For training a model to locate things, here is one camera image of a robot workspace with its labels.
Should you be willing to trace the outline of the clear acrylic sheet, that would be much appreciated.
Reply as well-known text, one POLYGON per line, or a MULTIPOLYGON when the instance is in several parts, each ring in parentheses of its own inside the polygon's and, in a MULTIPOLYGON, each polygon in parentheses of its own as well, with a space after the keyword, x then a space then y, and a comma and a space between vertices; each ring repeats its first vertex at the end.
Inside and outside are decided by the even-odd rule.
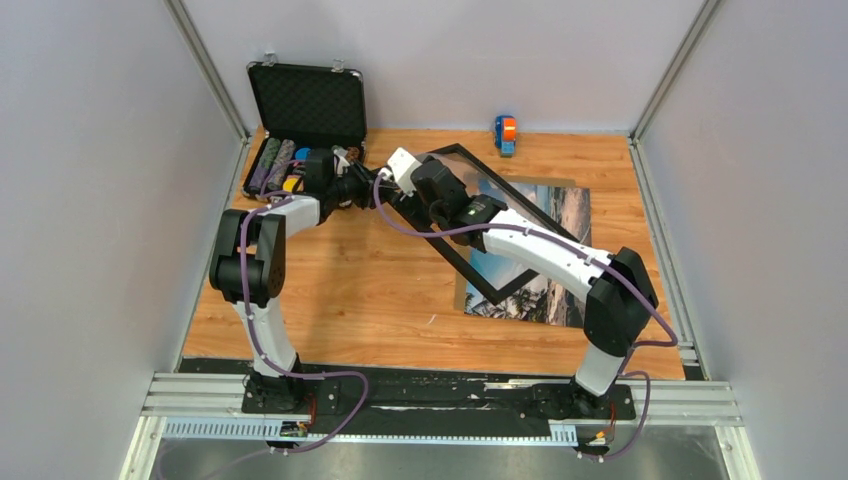
MULTIPOLYGON (((494 182, 490 176, 476 168, 463 155, 458 153, 434 154, 434 157, 440 160, 465 184, 466 191, 470 196, 486 194, 503 201, 510 208, 518 210, 521 207, 497 182, 494 182)), ((460 246, 449 239, 447 239, 447 242, 460 252, 478 273, 498 289, 505 287, 507 283, 526 270, 525 267, 507 257, 483 253, 470 246, 460 246)))

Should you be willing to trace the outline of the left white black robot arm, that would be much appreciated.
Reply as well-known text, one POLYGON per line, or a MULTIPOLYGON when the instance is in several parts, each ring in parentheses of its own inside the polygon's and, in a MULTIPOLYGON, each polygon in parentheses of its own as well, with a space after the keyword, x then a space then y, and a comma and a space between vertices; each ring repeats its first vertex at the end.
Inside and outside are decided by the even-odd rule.
POLYGON ((271 192, 272 202, 252 210, 222 214, 213 248, 209 282, 232 305, 248 334, 253 367, 250 398, 271 402, 283 413, 298 411, 306 400, 305 374, 285 330, 281 292, 286 277, 286 246, 294 235, 324 223, 334 211, 373 206, 377 174, 349 163, 327 149, 314 149, 272 168, 294 176, 290 189, 271 192))

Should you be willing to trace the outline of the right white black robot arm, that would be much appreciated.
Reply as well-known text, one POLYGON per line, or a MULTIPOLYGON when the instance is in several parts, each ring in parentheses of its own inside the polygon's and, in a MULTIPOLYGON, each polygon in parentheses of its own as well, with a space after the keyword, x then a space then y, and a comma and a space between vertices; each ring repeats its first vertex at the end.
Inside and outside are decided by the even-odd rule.
POLYGON ((589 345, 572 378, 567 401, 573 412, 596 417, 611 403, 610 389, 649 319, 658 315, 656 292, 641 256, 616 253, 570 240, 533 223, 518 210, 465 184, 437 160, 421 163, 398 150, 375 183, 393 183, 420 200, 434 231, 412 235, 506 257, 562 286, 584 305, 589 345))

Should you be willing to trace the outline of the wooden picture frame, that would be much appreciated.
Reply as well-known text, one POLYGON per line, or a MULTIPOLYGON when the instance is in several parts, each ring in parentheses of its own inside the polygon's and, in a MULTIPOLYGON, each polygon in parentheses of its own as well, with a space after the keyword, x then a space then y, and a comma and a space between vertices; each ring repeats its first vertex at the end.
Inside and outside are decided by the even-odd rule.
MULTIPOLYGON (((543 276, 544 268, 553 265, 530 248, 533 244, 547 245, 548 243, 534 236, 525 240, 526 234, 546 232, 556 239, 567 240, 573 244, 579 242, 578 237, 560 225, 526 195, 520 193, 507 180, 496 174, 464 146, 452 144, 414 156, 422 163, 412 173, 414 193, 429 206, 433 226, 431 229, 413 229, 408 224, 406 227, 401 226, 399 230, 425 239, 470 286, 474 287, 479 296, 490 304, 499 304, 517 294, 532 281, 543 276), (497 182, 521 207, 518 210, 510 208, 503 201, 486 194, 470 196, 465 184, 434 157, 434 154, 452 153, 466 157, 476 168, 497 182), (447 242, 447 239, 483 253, 507 257, 525 267, 526 270, 505 287, 498 289, 478 273, 463 255, 447 242)), ((377 198, 387 194, 389 204, 394 209, 394 195, 398 191, 401 190, 393 182, 386 164, 376 173, 373 195, 377 198)))

